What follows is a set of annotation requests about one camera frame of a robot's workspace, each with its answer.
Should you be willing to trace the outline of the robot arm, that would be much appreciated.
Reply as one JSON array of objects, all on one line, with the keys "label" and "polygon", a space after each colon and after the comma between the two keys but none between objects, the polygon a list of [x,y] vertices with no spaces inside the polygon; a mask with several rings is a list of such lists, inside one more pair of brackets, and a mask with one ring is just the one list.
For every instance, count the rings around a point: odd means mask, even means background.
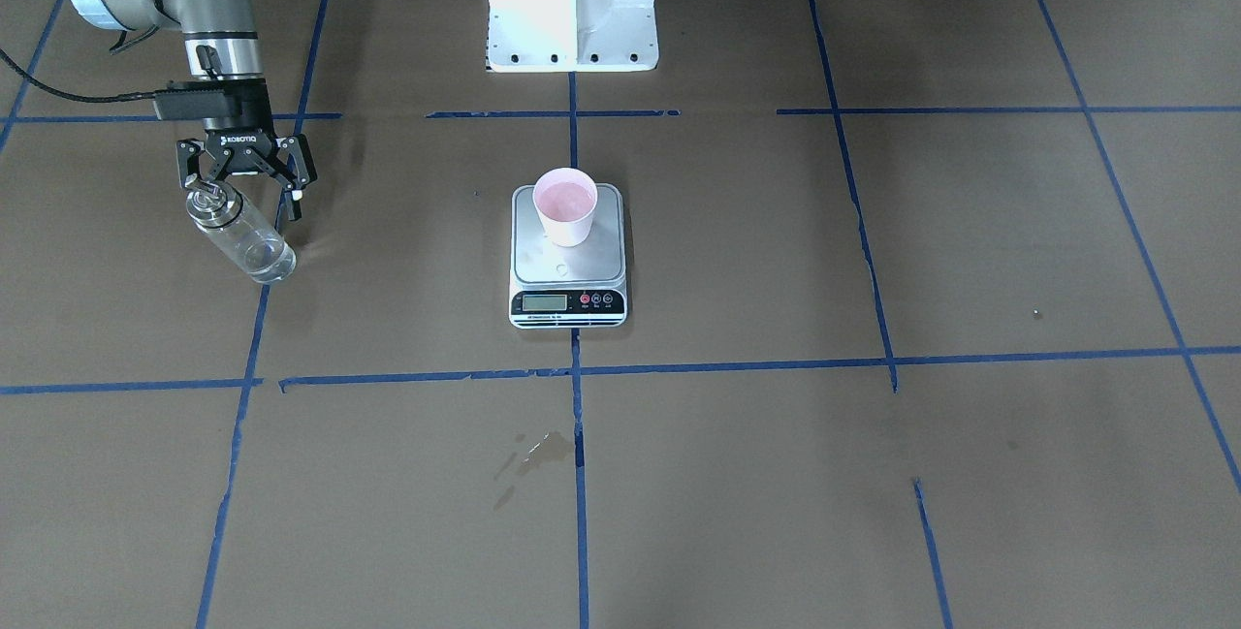
[{"label": "robot arm", "polygon": [[208,181],[264,174],[282,187],[290,221],[302,218],[302,192],[316,179],[307,136],[276,133],[252,0],[71,0],[84,22],[143,38],[181,33],[190,78],[146,94],[161,122],[201,122],[204,141],[182,141],[181,175]]}]

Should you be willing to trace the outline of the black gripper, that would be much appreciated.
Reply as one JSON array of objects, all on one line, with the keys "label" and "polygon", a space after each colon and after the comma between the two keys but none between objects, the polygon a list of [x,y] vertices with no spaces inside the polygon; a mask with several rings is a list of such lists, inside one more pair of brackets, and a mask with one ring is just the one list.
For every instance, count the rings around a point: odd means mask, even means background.
[{"label": "black gripper", "polygon": [[232,174],[262,172],[280,186],[282,210],[289,222],[302,220],[302,196],[316,181],[316,167],[307,135],[276,143],[267,81],[220,79],[235,96],[240,117],[204,118],[206,139],[177,140],[177,179],[189,192],[199,182],[223,181]]}]

